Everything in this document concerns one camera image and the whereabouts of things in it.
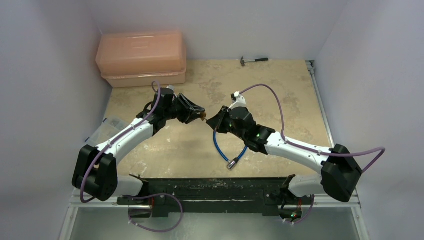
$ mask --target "hammer handle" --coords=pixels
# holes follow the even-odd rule
[[[255,62],[265,62],[265,61],[268,61],[269,59],[268,59],[268,57],[265,57],[265,58],[258,58],[258,59],[255,59],[254,61]]]

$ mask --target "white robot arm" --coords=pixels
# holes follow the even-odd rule
[[[295,197],[326,193],[338,201],[349,201],[362,175],[362,169],[353,157],[325,155],[349,154],[344,146],[337,144],[334,148],[329,148],[282,137],[280,132],[256,124],[246,108],[246,99],[239,92],[233,93],[231,98],[230,107],[223,106],[216,116],[206,121],[213,130],[236,135],[254,152],[286,158],[314,170],[316,174],[313,175],[292,175],[288,178],[287,190]],[[288,142],[314,149],[317,153]],[[235,158],[228,164],[228,168],[231,169],[238,161]]]
[[[150,110],[147,109],[153,103],[150,102],[127,128],[111,140],[97,146],[86,145],[79,151],[72,178],[74,187],[81,189],[85,175],[89,174],[84,192],[100,201],[106,201],[111,196],[138,195],[143,181],[137,176],[118,175],[117,166],[121,160],[140,143],[165,127],[169,120],[178,119],[181,123],[189,124],[196,119],[205,119],[205,109],[188,100],[183,94],[177,96],[169,87],[160,90],[160,95],[156,92],[154,96],[153,101],[158,101],[158,104],[152,114],[149,114]],[[103,149],[105,151],[95,163],[98,167],[89,170]]]

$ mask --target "black metal base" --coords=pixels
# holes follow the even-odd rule
[[[262,214],[281,216],[287,213],[281,205],[297,205],[298,198],[288,192],[290,177],[259,178],[149,178],[143,180],[140,196],[167,193],[174,195],[185,213]],[[306,205],[310,198],[303,198]],[[153,205],[153,218],[166,218],[169,213],[179,213],[178,204],[170,197],[154,200],[132,200],[120,197],[118,205]]]

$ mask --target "purple cable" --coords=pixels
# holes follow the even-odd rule
[[[256,87],[259,87],[259,86],[262,86],[262,87],[265,87],[265,88],[269,89],[272,92],[272,94],[274,95],[275,99],[277,100],[277,104],[278,104],[278,108],[279,108],[279,113],[281,115],[281,137],[282,137],[282,139],[287,144],[289,144],[289,145],[292,145],[294,147],[297,147],[297,148],[300,148],[300,149],[303,149],[303,150],[306,150],[306,151],[310,151],[310,152],[319,154],[320,152],[318,150],[316,150],[316,149],[309,148],[309,147],[306,147],[306,146],[302,146],[302,145],[293,143],[293,142],[291,142],[291,141],[289,141],[289,140],[286,139],[286,137],[284,136],[284,116],[283,116],[283,109],[281,107],[281,103],[280,103],[280,100],[279,100],[276,92],[270,86],[268,86],[266,84],[263,84],[263,83],[255,84],[253,86],[250,86],[250,87],[244,89],[243,91],[240,92],[240,94],[243,94],[243,93],[249,91],[250,89],[253,89],[253,88],[256,88]],[[330,156],[330,157],[348,158],[348,157],[364,156],[364,155],[376,153],[378,151],[380,151],[380,153],[377,154],[377,156],[375,156],[374,159],[370,163],[368,163],[368,165],[366,165],[366,167],[363,168],[362,173],[365,173],[385,153],[385,151],[386,151],[386,148],[385,147],[380,146],[380,147],[377,147],[377,148],[374,148],[374,149],[371,149],[371,150],[368,150],[368,151],[357,152],[357,153],[349,153],[349,154],[338,154],[338,153],[321,152],[321,155]],[[309,210],[307,211],[307,213],[305,214],[305,216],[303,216],[299,221],[296,222],[296,224],[299,224],[303,220],[306,219],[306,217],[309,215],[309,213],[312,210],[312,207],[314,205],[314,200],[315,200],[315,196],[312,195],[312,203],[310,204]]]
[[[301,222],[303,222],[306,219],[306,217],[311,213],[312,207],[314,206],[314,203],[315,203],[315,195],[312,195],[312,199],[311,199],[311,202],[310,202],[310,207],[307,210],[306,214],[304,216],[302,216],[299,219],[299,221],[293,222],[293,224],[300,224]]]
[[[160,96],[161,95],[161,85],[159,84],[159,82],[157,81],[153,81],[151,83],[151,88],[153,89],[153,91],[156,92],[154,85],[157,85],[157,94]],[[155,111],[156,107],[158,106],[159,103],[159,99],[160,97],[156,98],[156,102],[154,103],[154,106],[151,108],[150,112],[147,114],[147,116],[141,120],[141,122],[137,123],[136,125],[134,125],[134,128],[138,128],[139,126],[141,126],[141,124],[143,124],[146,119],[148,119],[153,112]],[[122,138],[123,136],[125,136],[127,133],[131,132],[133,130],[132,127],[129,127],[127,130],[121,132],[121,134],[119,134],[118,136],[116,136],[112,141],[110,141],[110,145],[106,145],[98,154],[97,156],[95,156],[93,162],[91,162],[90,166],[87,169],[87,172],[84,175],[84,178],[82,179],[82,183],[81,183],[81,191],[79,192],[79,199],[81,199],[81,202],[83,204],[89,203],[91,202],[93,199],[95,199],[95,197],[92,197],[88,200],[84,199],[84,189],[86,188],[86,183],[87,183],[87,179],[89,178],[90,172],[93,170],[94,165],[96,164],[96,162],[99,160],[100,156],[102,156],[102,154],[104,154],[106,152],[106,150],[111,147],[114,143],[116,143],[120,138]]]
[[[153,197],[157,197],[157,196],[168,196],[168,197],[173,198],[176,201],[176,203],[178,203],[180,215],[179,215],[178,221],[176,222],[176,224],[174,226],[167,228],[167,229],[163,229],[163,230],[156,230],[156,229],[148,228],[148,227],[142,226],[142,225],[134,222],[133,219],[130,216],[130,211],[128,211],[129,223],[133,224],[136,227],[139,227],[139,228],[142,228],[144,230],[154,232],[154,233],[166,233],[166,232],[172,231],[176,227],[178,227],[178,225],[180,225],[180,223],[181,223],[181,220],[183,220],[184,213],[183,213],[183,205],[181,205],[181,202],[175,196],[168,194],[168,193],[157,193],[157,194],[153,194],[153,195],[150,195],[150,196],[142,196],[142,197],[139,197],[139,196],[135,197],[135,196],[128,196],[128,195],[125,195],[124,197],[131,198],[131,199],[137,199],[137,200],[143,200],[143,199],[149,199],[149,198],[153,198]]]

